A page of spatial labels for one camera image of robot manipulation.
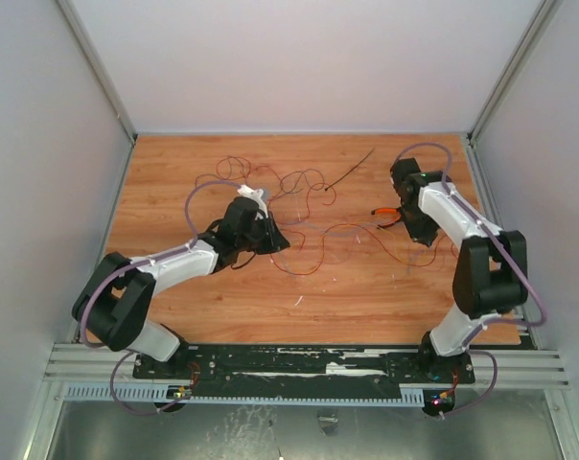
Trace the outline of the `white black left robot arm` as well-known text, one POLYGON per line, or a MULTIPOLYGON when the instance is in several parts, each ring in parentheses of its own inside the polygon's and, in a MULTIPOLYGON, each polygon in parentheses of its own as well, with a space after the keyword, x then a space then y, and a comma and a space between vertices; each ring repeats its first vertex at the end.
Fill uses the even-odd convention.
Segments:
POLYGON ((189 356, 182 339, 148 319, 151 300, 164 290, 196 277, 233 268, 243 252, 269 255, 290 248, 274 216, 239 196, 225 215, 194 241, 147 257, 104 256, 72 308, 81 333, 92 333, 114 352, 151 357, 166 377, 182 376, 189 356))

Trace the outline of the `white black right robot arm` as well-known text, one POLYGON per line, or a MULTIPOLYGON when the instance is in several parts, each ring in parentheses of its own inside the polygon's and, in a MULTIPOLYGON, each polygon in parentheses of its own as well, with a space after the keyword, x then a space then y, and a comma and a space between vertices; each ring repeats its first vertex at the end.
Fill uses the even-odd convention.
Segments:
POLYGON ((423 172, 414 158, 395 161, 390 180, 410 238, 430 247, 443 231, 458 250, 452 307, 418 348, 420 375, 439 381, 468 363, 470 343, 489 323, 527 300, 526 240, 483 217, 441 171, 423 172))

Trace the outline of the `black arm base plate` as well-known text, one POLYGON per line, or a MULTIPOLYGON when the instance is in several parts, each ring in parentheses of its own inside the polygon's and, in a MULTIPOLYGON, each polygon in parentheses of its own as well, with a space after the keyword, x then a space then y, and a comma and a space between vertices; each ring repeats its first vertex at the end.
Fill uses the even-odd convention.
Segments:
POLYGON ((415 348, 356 345, 212 345, 179 347, 167 362, 138 355, 139 379, 196 381, 198 397, 279 400, 383 400, 404 385, 448 389, 475 382, 473 364, 432 381, 415 348))

